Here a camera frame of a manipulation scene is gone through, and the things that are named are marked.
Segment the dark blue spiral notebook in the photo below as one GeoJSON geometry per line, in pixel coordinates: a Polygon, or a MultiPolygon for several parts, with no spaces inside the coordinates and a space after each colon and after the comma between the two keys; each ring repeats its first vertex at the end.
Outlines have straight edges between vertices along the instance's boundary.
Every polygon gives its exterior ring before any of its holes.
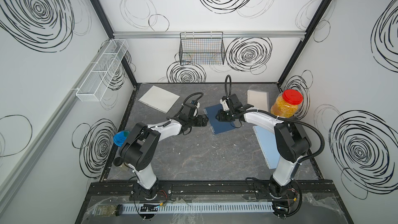
{"type": "Polygon", "coordinates": [[[233,122],[220,122],[219,120],[216,119],[216,115],[218,114],[219,110],[223,110],[221,104],[204,108],[204,112],[209,120],[210,127],[214,135],[231,131],[236,128],[233,122]]]}

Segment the torn lined paper page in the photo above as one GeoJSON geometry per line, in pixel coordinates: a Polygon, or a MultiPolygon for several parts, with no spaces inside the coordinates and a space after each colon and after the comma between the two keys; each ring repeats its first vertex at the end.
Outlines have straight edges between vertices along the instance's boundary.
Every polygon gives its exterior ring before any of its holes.
{"type": "Polygon", "coordinates": [[[139,99],[139,102],[167,114],[179,98],[179,95],[171,93],[157,86],[152,86],[139,99]]]}

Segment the light blue spiral notebook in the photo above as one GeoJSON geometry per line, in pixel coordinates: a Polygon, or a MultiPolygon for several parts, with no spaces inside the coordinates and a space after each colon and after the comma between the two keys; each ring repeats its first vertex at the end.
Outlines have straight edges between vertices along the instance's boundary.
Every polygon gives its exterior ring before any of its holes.
{"type": "Polygon", "coordinates": [[[280,154],[277,149],[276,138],[270,131],[255,125],[254,133],[263,152],[265,162],[270,170],[277,168],[280,154]]]}

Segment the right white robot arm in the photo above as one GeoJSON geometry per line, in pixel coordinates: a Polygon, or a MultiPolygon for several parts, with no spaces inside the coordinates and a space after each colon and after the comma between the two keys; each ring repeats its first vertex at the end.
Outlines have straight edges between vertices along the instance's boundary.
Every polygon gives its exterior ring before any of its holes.
{"type": "Polygon", "coordinates": [[[294,119],[272,115],[250,104],[243,105],[236,94],[223,96],[220,103],[222,110],[216,115],[219,122],[240,120],[262,127],[275,135],[279,161],[270,177],[268,190],[273,198],[281,198],[291,186],[300,166],[300,159],[304,158],[311,147],[304,128],[294,123],[294,119]]]}

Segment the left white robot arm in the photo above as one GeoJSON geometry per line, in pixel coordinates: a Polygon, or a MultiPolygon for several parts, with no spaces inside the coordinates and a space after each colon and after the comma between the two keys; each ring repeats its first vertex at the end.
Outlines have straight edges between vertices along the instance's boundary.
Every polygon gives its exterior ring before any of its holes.
{"type": "Polygon", "coordinates": [[[205,127],[206,115],[199,115],[198,102],[184,103],[175,117],[158,124],[137,123],[120,150],[120,157],[133,170],[139,189],[149,198],[154,198],[159,180],[153,172],[151,161],[158,143],[167,138],[188,134],[193,127],[205,127]]]}

